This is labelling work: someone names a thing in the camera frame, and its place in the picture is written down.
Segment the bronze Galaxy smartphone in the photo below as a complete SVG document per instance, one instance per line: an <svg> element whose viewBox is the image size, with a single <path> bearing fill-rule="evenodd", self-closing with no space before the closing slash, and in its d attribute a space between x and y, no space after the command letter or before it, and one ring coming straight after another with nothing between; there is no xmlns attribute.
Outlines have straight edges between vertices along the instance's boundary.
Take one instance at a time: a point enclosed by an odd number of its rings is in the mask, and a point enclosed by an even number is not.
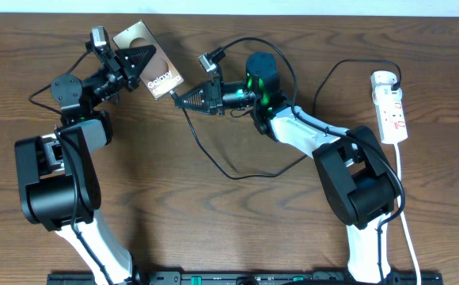
<svg viewBox="0 0 459 285"><path fill-rule="evenodd" d="M156 47L154 56L140 75L155 100L160 100L184 83L184 78L143 21L124 29L112 39L118 48L140 48L148 45Z"/></svg>

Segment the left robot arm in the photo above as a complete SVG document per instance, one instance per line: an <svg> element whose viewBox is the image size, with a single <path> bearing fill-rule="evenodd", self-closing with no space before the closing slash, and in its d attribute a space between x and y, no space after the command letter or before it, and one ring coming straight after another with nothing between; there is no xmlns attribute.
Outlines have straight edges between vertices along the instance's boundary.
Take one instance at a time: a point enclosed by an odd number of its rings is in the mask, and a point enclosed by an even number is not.
<svg viewBox="0 0 459 285"><path fill-rule="evenodd" d="M61 124L48 135L14 144L21 210L31 224L58 234L89 266L96 284L148 284L132 254L101 214L101 188L91 153L112 141L103 101L136 89L156 52L153 45L112 50L87 44L102 67L81 80L70 71L47 85L59 103Z"/></svg>

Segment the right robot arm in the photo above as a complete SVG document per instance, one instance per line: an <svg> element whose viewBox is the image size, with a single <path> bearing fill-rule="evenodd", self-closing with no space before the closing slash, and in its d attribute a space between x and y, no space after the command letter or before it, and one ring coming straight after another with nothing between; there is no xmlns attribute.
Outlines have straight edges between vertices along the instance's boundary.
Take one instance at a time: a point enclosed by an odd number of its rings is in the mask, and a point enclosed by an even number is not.
<svg viewBox="0 0 459 285"><path fill-rule="evenodd" d="M404 193L374 133L368 127L332 126L306 114L283 93L275 57L250 55L245 80L225 82L219 61L223 51L200 56L212 78L183 95L175 105L207 115L248 108L257 131L312 158L330 208L346 225L354 281L385 283L391 268L385 254L388 222L402 211L395 201Z"/></svg>

